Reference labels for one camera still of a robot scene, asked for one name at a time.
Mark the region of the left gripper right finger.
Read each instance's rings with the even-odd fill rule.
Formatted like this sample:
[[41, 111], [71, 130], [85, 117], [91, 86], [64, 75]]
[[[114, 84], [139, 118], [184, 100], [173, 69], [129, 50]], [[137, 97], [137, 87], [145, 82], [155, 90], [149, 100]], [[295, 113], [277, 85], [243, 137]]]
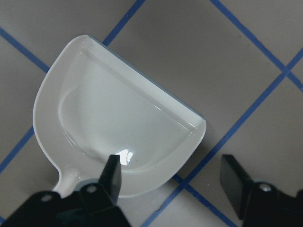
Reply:
[[220, 184], [237, 217], [244, 220], [255, 182], [231, 154], [221, 156]]

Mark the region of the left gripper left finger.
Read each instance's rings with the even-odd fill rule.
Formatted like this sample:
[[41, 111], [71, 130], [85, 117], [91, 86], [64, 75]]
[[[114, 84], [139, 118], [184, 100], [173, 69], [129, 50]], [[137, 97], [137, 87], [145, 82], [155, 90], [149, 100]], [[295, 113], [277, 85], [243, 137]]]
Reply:
[[122, 184], [119, 155], [110, 155], [98, 181], [79, 190], [85, 208], [112, 208], [116, 206]]

